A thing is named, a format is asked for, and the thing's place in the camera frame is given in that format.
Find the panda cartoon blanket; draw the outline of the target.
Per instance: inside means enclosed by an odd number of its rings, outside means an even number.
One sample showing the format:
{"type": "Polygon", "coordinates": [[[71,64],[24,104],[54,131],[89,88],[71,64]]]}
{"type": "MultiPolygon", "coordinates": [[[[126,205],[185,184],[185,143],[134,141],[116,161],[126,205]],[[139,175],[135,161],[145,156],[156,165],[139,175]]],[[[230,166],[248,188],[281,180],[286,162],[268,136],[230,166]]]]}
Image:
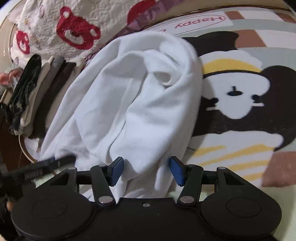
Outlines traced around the panda cartoon blanket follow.
{"type": "Polygon", "coordinates": [[[150,30],[188,41],[203,68],[196,126],[183,157],[227,167],[258,187],[295,185],[295,15],[229,8],[150,30]]]}

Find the white t-shirt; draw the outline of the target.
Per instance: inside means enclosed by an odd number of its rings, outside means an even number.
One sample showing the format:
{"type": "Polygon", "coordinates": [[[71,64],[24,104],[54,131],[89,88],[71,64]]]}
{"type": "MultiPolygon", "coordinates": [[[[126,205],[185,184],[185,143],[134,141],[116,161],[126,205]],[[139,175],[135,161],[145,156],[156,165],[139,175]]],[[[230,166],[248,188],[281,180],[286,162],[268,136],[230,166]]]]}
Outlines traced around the white t-shirt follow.
{"type": "Polygon", "coordinates": [[[40,159],[74,154],[86,171],[122,157],[115,199],[162,198],[173,180],[169,158],[184,157],[192,136],[202,79],[188,41],[153,31],[119,37],[66,91],[40,159]]]}

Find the folded black garment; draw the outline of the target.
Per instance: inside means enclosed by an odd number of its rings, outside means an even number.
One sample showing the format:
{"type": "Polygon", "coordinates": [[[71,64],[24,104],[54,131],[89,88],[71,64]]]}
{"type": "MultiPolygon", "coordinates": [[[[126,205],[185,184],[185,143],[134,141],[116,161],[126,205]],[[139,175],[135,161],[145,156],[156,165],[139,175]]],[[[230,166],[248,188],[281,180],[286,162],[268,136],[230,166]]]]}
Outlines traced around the folded black garment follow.
{"type": "Polygon", "coordinates": [[[10,124],[9,131],[13,135],[19,129],[21,115],[29,104],[29,95],[36,87],[41,68],[41,56],[34,54],[26,64],[20,80],[6,106],[6,122],[10,124]]]}

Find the white quilt red bears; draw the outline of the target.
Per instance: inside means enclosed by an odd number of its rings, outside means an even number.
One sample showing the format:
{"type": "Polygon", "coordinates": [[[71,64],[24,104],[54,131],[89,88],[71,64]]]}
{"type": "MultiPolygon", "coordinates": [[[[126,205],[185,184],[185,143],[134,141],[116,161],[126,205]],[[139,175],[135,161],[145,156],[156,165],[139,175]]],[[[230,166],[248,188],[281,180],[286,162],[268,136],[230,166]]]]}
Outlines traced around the white quilt red bears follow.
{"type": "Polygon", "coordinates": [[[89,58],[129,25],[147,24],[179,1],[25,1],[9,13],[16,25],[10,57],[24,67],[38,54],[89,58]]]}

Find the bedside clutter items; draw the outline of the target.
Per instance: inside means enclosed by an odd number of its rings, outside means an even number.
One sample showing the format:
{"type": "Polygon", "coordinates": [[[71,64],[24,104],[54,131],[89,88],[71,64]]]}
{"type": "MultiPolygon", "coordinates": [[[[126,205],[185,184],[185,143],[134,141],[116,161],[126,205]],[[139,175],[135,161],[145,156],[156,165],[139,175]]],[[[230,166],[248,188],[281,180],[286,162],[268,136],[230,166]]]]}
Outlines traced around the bedside clutter items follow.
{"type": "Polygon", "coordinates": [[[10,68],[1,73],[1,86],[4,88],[15,88],[23,73],[21,68],[10,68]]]}

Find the folded dark brown garment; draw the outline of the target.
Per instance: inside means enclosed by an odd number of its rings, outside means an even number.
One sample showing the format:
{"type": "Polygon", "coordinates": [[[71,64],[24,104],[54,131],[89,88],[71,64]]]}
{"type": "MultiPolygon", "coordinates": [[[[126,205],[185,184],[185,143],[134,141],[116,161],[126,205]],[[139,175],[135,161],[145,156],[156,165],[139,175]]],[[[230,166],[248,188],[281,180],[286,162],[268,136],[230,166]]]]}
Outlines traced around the folded dark brown garment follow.
{"type": "Polygon", "coordinates": [[[37,112],[34,117],[33,130],[28,136],[30,139],[34,138],[44,138],[46,134],[46,117],[58,97],[58,94],[61,92],[62,88],[69,79],[73,69],[76,67],[75,62],[63,62],[60,70],[56,74],[49,88],[43,95],[41,103],[37,108],[37,112]]]}

